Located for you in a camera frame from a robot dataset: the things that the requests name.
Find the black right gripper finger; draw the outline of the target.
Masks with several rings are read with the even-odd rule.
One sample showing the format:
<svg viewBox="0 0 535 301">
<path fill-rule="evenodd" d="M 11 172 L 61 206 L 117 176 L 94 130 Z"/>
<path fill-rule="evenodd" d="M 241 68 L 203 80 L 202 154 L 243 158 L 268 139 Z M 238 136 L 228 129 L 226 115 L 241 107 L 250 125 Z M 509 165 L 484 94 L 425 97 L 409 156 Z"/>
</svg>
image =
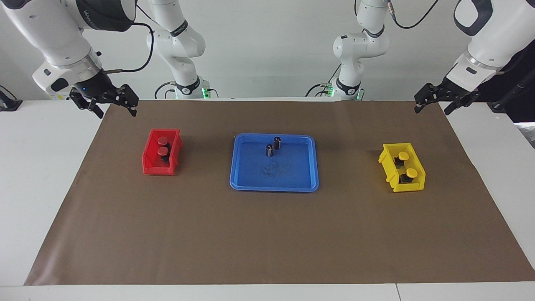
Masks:
<svg viewBox="0 0 535 301">
<path fill-rule="evenodd" d="M 80 110 L 88 110 L 94 113 L 99 119 L 104 117 L 104 112 L 102 109 L 94 101 L 90 102 L 85 99 L 82 93 L 80 93 L 77 89 L 71 89 L 69 92 L 69 98 Z"/>
<path fill-rule="evenodd" d="M 132 117 L 137 115 L 136 107 L 139 104 L 139 97 L 127 84 L 106 91 L 104 102 L 126 108 Z"/>
</svg>

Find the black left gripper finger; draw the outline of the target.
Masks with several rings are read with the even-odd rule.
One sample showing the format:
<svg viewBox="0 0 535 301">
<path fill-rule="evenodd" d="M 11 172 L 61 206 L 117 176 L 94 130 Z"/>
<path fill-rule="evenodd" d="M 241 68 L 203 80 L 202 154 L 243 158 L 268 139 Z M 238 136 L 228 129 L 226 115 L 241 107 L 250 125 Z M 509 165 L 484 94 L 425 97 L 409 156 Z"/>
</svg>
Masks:
<svg viewBox="0 0 535 301">
<path fill-rule="evenodd" d="M 424 84 L 424 86 L 414 95 L 416 103 L 414 107 L 415 113 L 419 114 L 425 106 L 437 103 L 439 101 L 439 90 L 439 87 L 435 87 L 431 83 Z"/>
<path fill-rule="evenodd" d="M 469 107 L 470 105 L 472 105 L 472 103 L 474 103 L 478 97 L 480 97 L 480 92 L 472 92 L 464 97 L 459 97 L 457 95 L 455 95 L 455 97 L 453 97 L 453 101 L 451 101 L 451 103 L 449 103 L 449 105 L 447 105 L 447 107 L 443 110 L 443 112 L 445 113 L 445 115 L 450 115 L 453 111 L 459 109 L 459 108 L 463 108 L 463 107 Z"/>
</svg>

